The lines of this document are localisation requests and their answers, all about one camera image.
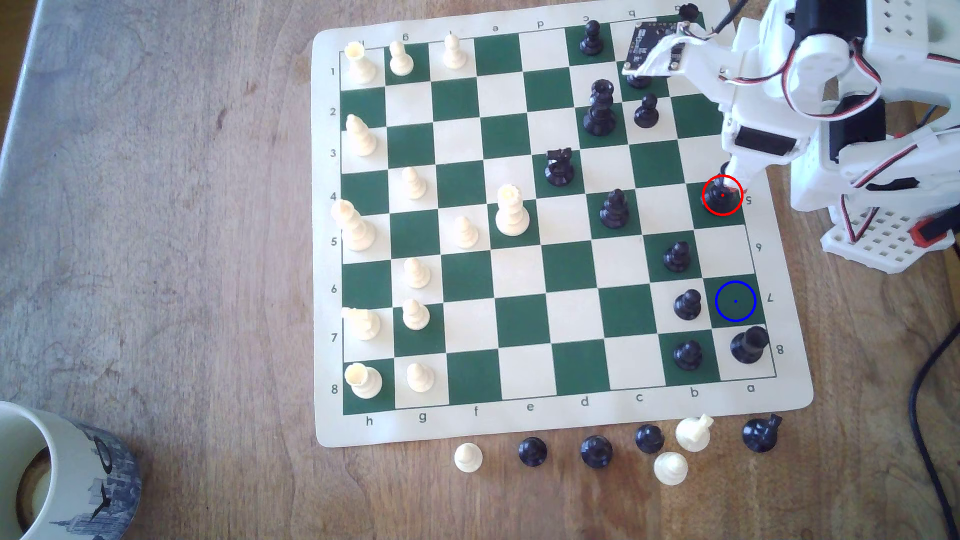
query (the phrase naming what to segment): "wooden table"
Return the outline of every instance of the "wooden table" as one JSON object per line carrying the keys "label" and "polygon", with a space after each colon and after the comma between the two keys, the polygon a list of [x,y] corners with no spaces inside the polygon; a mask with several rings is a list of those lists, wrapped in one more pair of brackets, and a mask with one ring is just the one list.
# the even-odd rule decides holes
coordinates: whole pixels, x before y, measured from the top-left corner
{"label": "wooden table", "polygon": [[[130,538],[942,537],[906,395],[956,318],[944,260],[886,276],[825,255],[826,215],[790,209],[776,167],[816,398],[783,414],[770,454],[743,447],[745,417],[717,420],[677,487],[629,450],[629,425],[539,433],[535,470],[518,434],[477,437],[472,475],[451,464],[462,440],[317,444],[311,40],[533,5],[41,3],[0,174],[0,399],[130,442]],[[920,403],[951,495],[957,357]],[[575,450],[594,432],[618,451],[601,471]]]}

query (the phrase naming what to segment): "blue circle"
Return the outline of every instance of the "blue circle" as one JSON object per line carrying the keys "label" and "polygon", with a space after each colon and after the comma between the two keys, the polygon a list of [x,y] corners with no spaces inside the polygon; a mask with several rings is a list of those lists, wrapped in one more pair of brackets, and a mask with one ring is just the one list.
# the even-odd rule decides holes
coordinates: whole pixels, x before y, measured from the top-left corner
{"label": "blue circle", "polygon": [[[741,285],[747,287],[747,288],[750,290],[750,294],[754,295],[754,306],[750,309],[750,314],[748,314],[746,317],[744,317],[744,318],[742,318],[742,319],[731,319],[731,318],[728,317],[727,315],[724,315],[724,314],[723,314],[723,311],[720,310],[720,302],[719,302],[719,300],[720,300],[720,291],[722,291],[725,286],[727,286],[727,285],[729,285],[729,284],[731,284],[731,283],[740,283]],[[754,311],[756,311],[756,292],[754,292],[754,289],[753,289],[752,287],[750,287],[749,285],[747,285],[746,283],[744,283],[744,282],[739,282],[739,281],[736,281],[736,280],[734,280],[734,281],[732,281],[732,282],[726,282],[726,283],[723,284],[723,286],[721,286],[720,288],[717,289],[717,293],[716,293],[716,295],[714,295],[714,297],[713,297],[713,306],[716,307],[717,313],[720,313],[720,316],[721,316],[721,317],[727,319],[728,321],[730,321],[730,322],[732,322],[732,323],[742,323],[743,321],[746,321],[747,319],[749,319],[750,317],[752,317],[752,316],[754,315]]]}

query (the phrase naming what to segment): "white mug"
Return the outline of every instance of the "white mug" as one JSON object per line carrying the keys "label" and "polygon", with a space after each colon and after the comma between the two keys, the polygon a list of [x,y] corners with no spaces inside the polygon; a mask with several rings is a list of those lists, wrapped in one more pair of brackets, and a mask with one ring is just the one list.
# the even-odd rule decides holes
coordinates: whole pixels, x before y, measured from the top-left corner
{"label": "white mug", "polygon": [[109,432],[0,402],[0,538],[116,540],[140,488],[136,458]]}

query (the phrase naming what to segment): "red circle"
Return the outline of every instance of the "red circle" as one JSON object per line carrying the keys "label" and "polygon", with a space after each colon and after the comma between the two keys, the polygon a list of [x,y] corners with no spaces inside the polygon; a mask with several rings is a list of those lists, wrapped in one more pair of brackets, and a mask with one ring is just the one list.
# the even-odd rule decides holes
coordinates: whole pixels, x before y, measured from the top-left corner
{"label": "red circle", "polygon": [[[729,179],[733,180],[733,183],[736,184],[737,187],[740,188],[740,202],[739,202],[739,204],[736,205],[736,208],[735,208],[735,209],[733,209],[732,211],[729,211],[729,212],[727,212],[727,213],[720,213],[720,212],[718,212],[718,211],[714,211],[714,210],[710,207],[710,205],[707,204],[707,186],[710,185],[711,182],[713,182],[714,180],[716,180],[716,179],[718,179],[718,178],[729,178]],[[740,207],[743,206],[743,186],[740,185],[740,182],[738,182],[738,181],[736,180],[736,178],[730,176],[729,174],[718,174],[718,175],[716,175],[715,177],[707,180],[707,183],[704,184],[704,189],[700,192],[700,201],[704,204],[704,208],[707,209],[707,211],[710,212],[710,213],[713,214],[713,215],[719,215],[720,217],[724,217],[724,216],[727,216],[727,215],[735,214],[736,211],[739,210]]]}

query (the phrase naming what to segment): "chessboard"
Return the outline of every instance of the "chessboard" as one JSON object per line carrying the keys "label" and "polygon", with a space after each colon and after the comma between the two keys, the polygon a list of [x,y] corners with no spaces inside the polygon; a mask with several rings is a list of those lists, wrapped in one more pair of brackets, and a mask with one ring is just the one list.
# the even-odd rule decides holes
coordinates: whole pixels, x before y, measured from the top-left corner
{"label": "chessboard", "polygon": [[[725,0],[697,2],[715,25]],[[603,50],[579,50],[597,20]],[[750,184],[742,205],[705,208],[708,180],[729,159],[723,115],[680,76],[636,89],[621,74],[635,25],[678,21],[673,2],[604,0],[403,21],[321,32],[313,44],[314,376],[317,438],[328,447],[483,433],[638,423],[782,411],[813,399],[804,342],[771,192]],[[444,38],[460,39],[467,62],[444,65]],[[348,75],[345,47],[357,41],[376,67],[366,84]],[[397,76],[389,46],[405,45],[412,71]],[[588,134],[582,118],[594,81],[614,85],[612,133]],[[639,128],[647,93],[660,119]],[[350,151],[349,114],[376,137],[364,157]],[[570,148],[575,176],[546,180],[546,152]],[[407,196],[401,171],[426,182]],[[517,236],[494,224],[497,190],[515,185],[530,216]],[[611,229],[599,212],[621,189],[629,221]],[[331,216],[350,201],[375,228],[363,251],[345,249]],[[454,221],[479,232],[457,245]],[[663,255],[690,248],[681,273]],[[424,288],[404,281],[404,261],[429,270]],[[703,312],[686,321],[675,299],[700,292]],[[428,325],[407,328],[412,298]],[[342,308],[369,309],[375,338],[351,335]],[[741,363],[731,341],[753,326],[769,346]],[[692,371],[674,349],[702,348]],[[374,368],[382,388],[360,399],[347,384],[353,363]],[[415,392],[407,367],[435,381]]]}

